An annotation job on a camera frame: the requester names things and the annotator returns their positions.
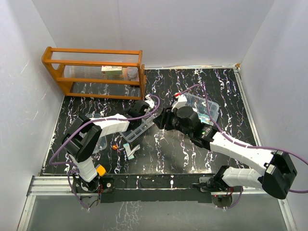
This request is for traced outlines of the clear divider tray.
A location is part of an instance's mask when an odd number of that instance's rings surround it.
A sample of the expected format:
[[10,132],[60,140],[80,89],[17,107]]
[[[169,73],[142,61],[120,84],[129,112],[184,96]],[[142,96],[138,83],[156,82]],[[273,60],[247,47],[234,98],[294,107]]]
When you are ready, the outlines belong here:
[[151,115],[146,119],[142,119],[138,127],[136,127],[135,129],[127,130],[125,132],[120,132],[120,135],[127,142],[133,142],[154,124],[153,119],[154,115]]

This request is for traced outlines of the clear first aid box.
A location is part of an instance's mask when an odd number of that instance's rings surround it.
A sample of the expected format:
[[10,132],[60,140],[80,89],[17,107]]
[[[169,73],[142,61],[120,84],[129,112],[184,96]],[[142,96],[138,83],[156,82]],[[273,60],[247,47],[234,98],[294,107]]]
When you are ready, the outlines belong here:
[[214,125],[212,119],[217,122],[219,116],[219,105],[215,102],[208,101],[209,112],[207,110],[206,99],[192,95],[190,93],[184,93],[187,98],[187,103],[185,106],[190,106],[193,110],[198,114],[199,119],[202,123],[206,123],[209,125]]

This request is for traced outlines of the teal white sachet strips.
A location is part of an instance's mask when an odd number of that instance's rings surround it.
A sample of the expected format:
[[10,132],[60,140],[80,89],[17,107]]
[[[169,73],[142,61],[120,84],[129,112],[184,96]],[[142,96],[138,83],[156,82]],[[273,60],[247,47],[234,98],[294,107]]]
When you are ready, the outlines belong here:
[[125,143],[123,145],[123,147],[125,148],[126,156],[127,156],[128,160],[133,159],[135,152],[140,149],[140,145],[139,144],[137,146],[135,146],[133,149],[130,148],[129,143]]

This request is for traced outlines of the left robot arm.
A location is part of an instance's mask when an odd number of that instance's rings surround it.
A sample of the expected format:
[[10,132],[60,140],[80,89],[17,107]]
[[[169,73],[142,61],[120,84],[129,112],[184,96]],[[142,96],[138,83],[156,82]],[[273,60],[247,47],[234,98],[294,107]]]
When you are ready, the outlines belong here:
[[88,192],[99,188],[99,178],[105,174],[102,166],[94,166],[91,155],[97,142],[107,135],[118,132],[132,132],[141,126],[144,119],[124,121],[124,118],[136,118],[149,113],[154,108],[151,99],[136,101],[129,109],[121,114],[111,116],[112,120],[99,121],[86,125],[64,147],[77,166],[79,173],[78,184]]

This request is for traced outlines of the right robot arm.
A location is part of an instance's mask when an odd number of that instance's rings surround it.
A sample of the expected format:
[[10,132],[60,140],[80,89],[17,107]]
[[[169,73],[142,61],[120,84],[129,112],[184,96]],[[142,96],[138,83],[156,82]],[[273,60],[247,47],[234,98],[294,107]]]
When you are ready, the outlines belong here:
[[153,122],[159,129],[183,133],[200,148],[224,154],[248,166],[222,166],[214,177],[194,185],[206,192],[242,186],[261,188],[272,197],[285,199],[297,176],[289,153],[250,147],[239,140],[231,140],[217,127],[201,122],[190,106],[165,108]]

